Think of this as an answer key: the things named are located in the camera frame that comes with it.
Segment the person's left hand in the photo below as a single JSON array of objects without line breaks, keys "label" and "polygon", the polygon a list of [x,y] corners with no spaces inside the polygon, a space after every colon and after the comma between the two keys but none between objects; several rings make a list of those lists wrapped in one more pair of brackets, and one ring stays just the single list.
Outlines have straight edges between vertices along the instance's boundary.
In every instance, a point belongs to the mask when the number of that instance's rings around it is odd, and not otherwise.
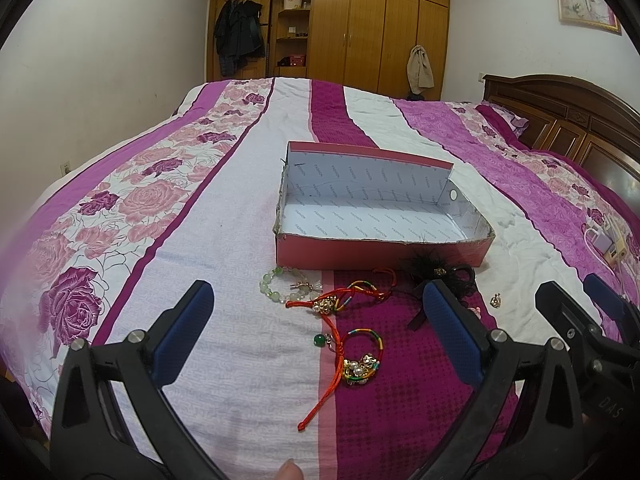
[{"label": "person's left hand", "polygon": [[304,473],[294,460],[287,460],[274,476],[274,480],[304,480]]}]

